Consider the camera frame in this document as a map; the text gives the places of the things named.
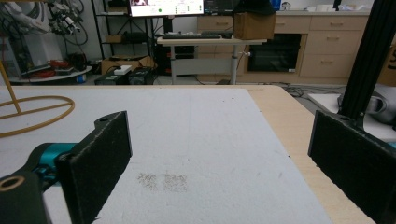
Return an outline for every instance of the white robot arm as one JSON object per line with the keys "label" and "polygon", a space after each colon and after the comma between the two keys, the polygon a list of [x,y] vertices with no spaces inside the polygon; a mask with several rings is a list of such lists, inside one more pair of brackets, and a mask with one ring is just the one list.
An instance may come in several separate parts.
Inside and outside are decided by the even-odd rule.
{"label": "white robot arm", "polygon": [[18,21],[22,27],[25,27],[27,30],[35,29],[41,33],[50,32],[50,26],[48,22],[45,22],[47,18],[45,16],[44,3],[37,3],[39,10],[38,15],[35,18],[26,16],[22,8],[15,2],[6,2],[4,3],[4,8],[7,13],[14,18],[14,20]]}

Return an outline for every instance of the laboratory room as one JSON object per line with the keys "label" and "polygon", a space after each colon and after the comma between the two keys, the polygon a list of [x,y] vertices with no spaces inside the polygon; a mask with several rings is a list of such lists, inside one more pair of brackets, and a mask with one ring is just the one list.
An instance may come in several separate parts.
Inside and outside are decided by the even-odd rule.
{"label": "laboratory room", "polygon": [[0,19],[1,223],[396,223],[396,1]]}

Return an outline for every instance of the desk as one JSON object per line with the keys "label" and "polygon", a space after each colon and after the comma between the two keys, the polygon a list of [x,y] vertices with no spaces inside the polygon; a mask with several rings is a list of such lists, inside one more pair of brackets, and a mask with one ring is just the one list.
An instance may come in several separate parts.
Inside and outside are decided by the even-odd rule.
{"label": "desk", "polygon": [[[238,45],[260,45],[266,39],[163,39],[159,37],[157,43],[171,48],[172,84],[176,84],[177,75],[230,73],[230,84],[236,83],[236,69],[238,65]],[[232,45],[233,55],[230,59],[176,59],[175,46],[216,46]]]}

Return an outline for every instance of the cardboard box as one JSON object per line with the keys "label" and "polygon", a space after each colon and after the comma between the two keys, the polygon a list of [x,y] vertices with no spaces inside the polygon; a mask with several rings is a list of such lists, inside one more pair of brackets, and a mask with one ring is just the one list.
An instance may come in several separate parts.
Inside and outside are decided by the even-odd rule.
{"label": "cardboard box", "polygon": [[122,43],[122,35],[107,35],[105,38],[107,43]]}
{"label": "cardboard box", "polygon": [[390,48],[377,83],[396,87],[396,46]]}
{"label": "cardboard box", "polygon": [[157,67],[157,64],[149,56],[114,55],[111,58],[102,60],[102,75],[113,71],[117,66],[121,65],[131,65],[132,70],[137,67]]}
{"label": "cardboard box", "polygon": [[273,39],[276,14],[236,13],[233,16],[233,37],[237,39]]}

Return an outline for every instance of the wooden cabinet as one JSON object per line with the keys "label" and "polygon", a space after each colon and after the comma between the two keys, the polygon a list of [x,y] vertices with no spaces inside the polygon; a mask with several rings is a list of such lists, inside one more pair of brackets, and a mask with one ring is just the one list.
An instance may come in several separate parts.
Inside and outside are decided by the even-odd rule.
{"label": "wooden cabinet", "polygon": [[276,34],[307,34],[311,17],[276,16]]}
{"label": "wooden cabinet", "polygon": [[313,17],[300,77],[347,79],[366,22],[365,17]]}
{"label": "wooden cabinet", "polygon": [[[277,15],[275,34],[301,34],[300,52],[293,73],[248,71],[248,57],[241,54],[237,82],[289,82],[347,84],[355,62],[368,15]],[[198,32],[231,30],[232,17],[199,17]],[[198,57],[230,57],[231,47],[200,47]],[[248,52],[248,46],[238,50]],[[200,76],[202,81],[216,81],[225,76]]]}

